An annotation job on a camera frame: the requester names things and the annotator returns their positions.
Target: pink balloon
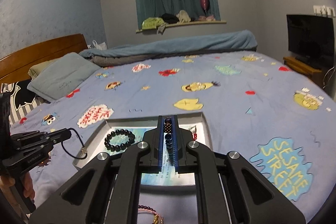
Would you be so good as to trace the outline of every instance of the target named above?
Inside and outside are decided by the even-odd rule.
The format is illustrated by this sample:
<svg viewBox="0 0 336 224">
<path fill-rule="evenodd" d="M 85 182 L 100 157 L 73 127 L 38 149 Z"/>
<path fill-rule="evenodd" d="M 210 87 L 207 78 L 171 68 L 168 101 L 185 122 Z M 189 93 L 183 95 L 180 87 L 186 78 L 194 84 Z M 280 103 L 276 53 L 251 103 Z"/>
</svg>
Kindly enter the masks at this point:
<svg viewBox="0 0 336 224">
<path fill-rule="evenodd" d="M 209 8 L 209 0 L 201 0 L 201 7 L 204 11 L 208 10 Z"/>
</svg>

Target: pillowcase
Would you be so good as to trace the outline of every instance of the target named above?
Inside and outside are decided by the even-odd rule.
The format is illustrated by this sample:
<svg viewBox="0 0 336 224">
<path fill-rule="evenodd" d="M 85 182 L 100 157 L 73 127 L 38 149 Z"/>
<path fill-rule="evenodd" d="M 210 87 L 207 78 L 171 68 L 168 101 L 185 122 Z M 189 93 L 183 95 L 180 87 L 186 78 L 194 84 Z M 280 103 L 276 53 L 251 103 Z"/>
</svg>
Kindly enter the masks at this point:
<svg viewBox="0 0 336 224">
<path fill-rule="evenodd" d="M 98 65 L 71 52 L 46 67 L 27 88 L 53 102 L 75 90 L 98 69 Z"/>
<path fill-rule="evenodd" d="M 34 92 L 27 90 L 29 80 L 12 84 L 1 84 L 0 92 L 10 92 L 9 124 L 13 125 L 31 112 L 35 107 L 43 103 L 43 99 Z"/>
<path fill-rule="evenodd" d="M 35 79 L 47 66 L 49 66 L 51 63 L 54 63 L 57 59 L 58 58 L 32 66 L 28 71 L 28 75 L 32 79 Z"/>
</svg>

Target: open box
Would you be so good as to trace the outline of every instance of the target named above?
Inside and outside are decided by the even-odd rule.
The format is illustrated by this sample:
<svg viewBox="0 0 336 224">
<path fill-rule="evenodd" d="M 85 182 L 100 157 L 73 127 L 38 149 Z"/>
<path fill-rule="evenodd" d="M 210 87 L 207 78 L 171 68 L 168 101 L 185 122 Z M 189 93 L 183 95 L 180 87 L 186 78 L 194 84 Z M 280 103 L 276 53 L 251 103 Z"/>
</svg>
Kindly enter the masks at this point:
<svg viewBox="0 0 336 224">
<path fill-rule="evenodd" d="M 212 150 L 208 124 L 202 112 L 177 115 L 177 119 L 180 128 L 190 130 L 191 132 L 196 131 L 196 140 Z M 142 141 L 143 135 L 147 130 L 156 128 L 157 123 L 158 117 L 104 120 L 85 143 L 88 154 L 87 158 L 85 160 L 76 159 L 73 161 L 73 165 L 77 169 L 83 168 L 100 152 L 106 152 L 110 155 L 122 153 L 122 150 L 111 152 L 106 149 L 104 139 L 111 131 L 121 128 L 128 129 L 135 135 L 135 143 L 137 143 Z M 120 144 L 127 141 L 127 139 L 128 137 L 124 135 L 118 135 L 112 138 L 111 141 L 114 141 L 115 144 Z M 83 157 L 81 151 L 77 154 L 77 157 Z M 161 172 L 158 174 L 142 174 L 141 184 L 142 186 L 192 186 L 195 185 L 195 180 L 193 173 L 178 174 L 175 172 L 174 166 L 169 161 L 169 155 L 164 144 Z"/>
</svg>

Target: window sill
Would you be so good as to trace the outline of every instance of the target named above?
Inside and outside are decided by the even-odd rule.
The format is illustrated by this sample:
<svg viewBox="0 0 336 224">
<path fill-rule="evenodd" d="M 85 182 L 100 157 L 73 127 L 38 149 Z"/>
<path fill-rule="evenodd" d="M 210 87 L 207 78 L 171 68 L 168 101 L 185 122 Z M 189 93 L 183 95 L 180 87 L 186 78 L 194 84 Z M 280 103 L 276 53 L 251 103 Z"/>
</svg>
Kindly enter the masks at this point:
<svg viewBox="0 0 336 224">
<path fill-rule="evenodd" d="M 189 26 L 189 25 L 200 25 L 200 24 L 226 24 L 226 21 L 217 20 L 217 21 L 193 21 L 193 22 L 175 23 L 175 24 L 167 24 L 166 28 Z"/>
</svg>

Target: wooden headboard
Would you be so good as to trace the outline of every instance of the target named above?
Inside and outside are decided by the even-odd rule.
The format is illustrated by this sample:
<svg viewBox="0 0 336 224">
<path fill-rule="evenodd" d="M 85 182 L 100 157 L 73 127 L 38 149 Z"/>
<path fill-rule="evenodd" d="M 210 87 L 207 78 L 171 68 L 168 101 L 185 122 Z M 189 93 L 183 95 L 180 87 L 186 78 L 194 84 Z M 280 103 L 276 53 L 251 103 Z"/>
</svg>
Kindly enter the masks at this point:
<svg viewBox="0 0 336 224">
<path fill-rule="evenodd" d="M 27 72 L 31 66 L 62 57 L 69 52 L 79 53 L 86 48 L 82 34 L 59 37 L 23 48 L 0 60 L 0 84 L 30 79 Z"/>
</svg>

